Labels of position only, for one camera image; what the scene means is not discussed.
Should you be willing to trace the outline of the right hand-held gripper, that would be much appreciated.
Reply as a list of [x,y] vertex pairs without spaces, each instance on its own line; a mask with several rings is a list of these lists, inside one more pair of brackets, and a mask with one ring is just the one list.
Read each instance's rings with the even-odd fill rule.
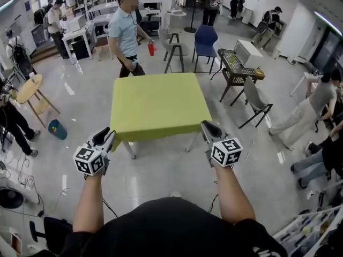
[[204,140],[212,146],[205,152],[206,157],[213,167],[216,162],[223,168],[233,168],[239,161],[243,147],[238,138],[229,138],[229,133],[219,124],[204,120],[201,122]]

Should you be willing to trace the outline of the yellow-green tablecloth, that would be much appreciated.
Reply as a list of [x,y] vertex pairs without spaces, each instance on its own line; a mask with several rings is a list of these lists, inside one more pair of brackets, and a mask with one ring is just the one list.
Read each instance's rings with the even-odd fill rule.
[[201,130],[212,117],[194,73],[148,74],[114,81],[112,150],[123,142],[161,139]]

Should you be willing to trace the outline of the person's right forearm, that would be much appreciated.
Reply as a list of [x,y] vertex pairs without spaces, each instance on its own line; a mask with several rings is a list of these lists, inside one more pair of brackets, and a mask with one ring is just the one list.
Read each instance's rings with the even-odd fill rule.
[[255,212],[230,167],[215,165],[221,217],[230,224],[255,220]]

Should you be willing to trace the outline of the teal waste bin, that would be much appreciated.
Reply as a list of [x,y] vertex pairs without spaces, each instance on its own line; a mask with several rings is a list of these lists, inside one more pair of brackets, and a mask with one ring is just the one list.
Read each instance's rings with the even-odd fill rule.
[[67,130],[57,119],[54,119],[49,123],[48,131],[60,140],[65,140],[68,136]]

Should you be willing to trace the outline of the brown perforated metal table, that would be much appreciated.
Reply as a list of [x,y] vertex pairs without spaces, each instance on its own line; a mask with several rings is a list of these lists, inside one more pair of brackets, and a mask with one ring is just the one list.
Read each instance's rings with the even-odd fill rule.
[[254,83],[256,83],[257,80],[264,80],[264,77],[256,76],[254,75],[254,69],[249,69],[243,67],[243,65],[240,63],[240,61],[235,58],[235,62],[233,65],[230,64],[230,58],[234,51],[228,50],[228,49],[218,49],[218,55],[220,58],[220,65],[219,70],[216,71],[212,77],[211,80],[213,80],[214,76],[218,73],[222,73],[223,77],[227,83],[227,86],[219,100],[219,102],[222,102],[223,98],[229,91],[229,89],[233,86],[239,86],[243,87],[243,84],[247,77],[250,77]]

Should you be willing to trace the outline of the round wooden table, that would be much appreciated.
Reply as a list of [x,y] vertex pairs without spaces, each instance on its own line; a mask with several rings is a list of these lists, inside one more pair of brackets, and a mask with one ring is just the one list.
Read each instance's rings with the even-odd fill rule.
[[17,92],[16,101],[20,104],[28,104],[32,112],[46,128],[46,124],[41,119],[40,115],[44,113],[48,107],[53,108],[58,114],[60,111],[52,104],[52,102],[40,91],[42,85],[43,76],[41,74],[34,74],[32,78],[29,78]]

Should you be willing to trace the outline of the navy blue chair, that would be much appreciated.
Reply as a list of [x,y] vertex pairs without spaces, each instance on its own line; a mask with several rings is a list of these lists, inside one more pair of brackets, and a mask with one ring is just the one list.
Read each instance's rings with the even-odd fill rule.
[[213,64],[217,53],[213,45],[218,40],[218,35],[212,26],[200,25],[195,32],[195,44],[193,49],[192,61],[195,62],[194,73],[197,72],[199,57],[207,57],[207,62],[212,59],[209,74],[212,72]]

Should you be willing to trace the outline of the black office chair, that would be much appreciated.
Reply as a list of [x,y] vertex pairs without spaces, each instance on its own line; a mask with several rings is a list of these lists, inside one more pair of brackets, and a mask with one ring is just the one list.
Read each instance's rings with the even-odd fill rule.
[[151,20],[155,13],[148,13],[147,19],[143,19],[142,15],[137,7],[135,9],[137,24],[142,28],[142,30],[150,37],[159,37],[158,30],[160,28],[160,22],[157,20]]
[[35,223],[29,222],[29,229],[32,239],[37,243],[38,238],[44,238],[46,240],[47,248],[54,254],[60,254],[65,239],[68,234],[72,232],[72,225],[66,220],[56,219],[52,217],[45,217],[43,219],[44,233],[36,231]]

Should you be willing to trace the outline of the person's black shirt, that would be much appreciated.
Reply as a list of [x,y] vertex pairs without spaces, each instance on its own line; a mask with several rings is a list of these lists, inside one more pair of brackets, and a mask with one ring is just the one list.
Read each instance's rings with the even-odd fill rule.
[[148,201],[97,232],[68,234],[59,257],[277,257],[287,251],[252,219],[231,224],[181,198]]

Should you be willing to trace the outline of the white desk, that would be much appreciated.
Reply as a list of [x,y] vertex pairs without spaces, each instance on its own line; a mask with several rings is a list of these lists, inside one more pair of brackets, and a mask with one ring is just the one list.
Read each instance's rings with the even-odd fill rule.
[[92,47],[91,47],[91,45],[93,43],[92,42],[92,40],[93,40],[93,38],[92,38],[93,27],[94,27],[94,25],[90,21],[88,21],[80,30],[74,31],[74,32],[67,32],[66,34],[64,34],[62,41],[64,43],[64,46],[66,48],[66,51],[68,53],[68,56],[69,56],[69,59],[70,59],[72,65],[75,64],[75,61],[72,57],[72,53],[71,53],[71,50],[70,50],[69,45],[68,45],[68,40],[81,36],[85,42],[89,59],[93,59]]

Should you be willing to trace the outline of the black floor fan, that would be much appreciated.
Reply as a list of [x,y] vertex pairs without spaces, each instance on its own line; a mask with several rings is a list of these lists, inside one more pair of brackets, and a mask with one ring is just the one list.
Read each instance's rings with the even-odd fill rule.
[[0,207],[17,209],[24,203],[23,195],[12,188],[0,187]]

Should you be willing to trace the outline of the white side table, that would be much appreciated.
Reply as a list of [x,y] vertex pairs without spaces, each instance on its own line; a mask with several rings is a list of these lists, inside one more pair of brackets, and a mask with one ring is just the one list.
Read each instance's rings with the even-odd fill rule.
[[293,90],[291,90],[291,92],[289,93],[289,96],[293,96],[294,93],[297,91],[297,89],[300,87],[301,83],[303,83],[306,79],[314,78],[314,77],[317,77],[319,75],[320,75],[320,73],[317,71],[315,71],[314,73],[303,72],[303,77],[298,81],[298,83],[293,88]]

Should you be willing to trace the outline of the small grey cabinet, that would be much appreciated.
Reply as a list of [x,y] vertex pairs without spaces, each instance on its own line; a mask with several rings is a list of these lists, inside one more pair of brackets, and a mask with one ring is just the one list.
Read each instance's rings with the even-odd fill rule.
[[287,24],[280,20],[279,22],[275,23],[275,29],[274,29],[274,36],[277,38],[282,38],[283,33],[285,32],[287,27]]

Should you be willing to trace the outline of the white storage shelf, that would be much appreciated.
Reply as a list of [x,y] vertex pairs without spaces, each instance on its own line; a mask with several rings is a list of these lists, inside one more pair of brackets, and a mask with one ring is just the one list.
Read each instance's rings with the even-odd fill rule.
[[296,215],[273,238],[288,257],[315,257],[339,226],[343,226],[343,205]]

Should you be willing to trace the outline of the grey chair with black frame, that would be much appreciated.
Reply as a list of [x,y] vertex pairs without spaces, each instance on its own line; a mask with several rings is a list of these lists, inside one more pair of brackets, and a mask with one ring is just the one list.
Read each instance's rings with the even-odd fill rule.
[[253,109],[254,115],[238,128],[243,128],[247,125],[247,123],[251,122],[258,115],[263,114],[259,122],[255,125],[255,127],[258,127],[262,120],[265,119],[267,114],[270,112],[271,108],[273,107],[273,104],[262,101],[261,91],[259,91],[259,89],[256,87],[253,80],[250,77],[247,77],[243,84],[243,89],[233,100],[230,106],[232,106],[243,93],[245,94],[245,103],[250,104],[250,106]]

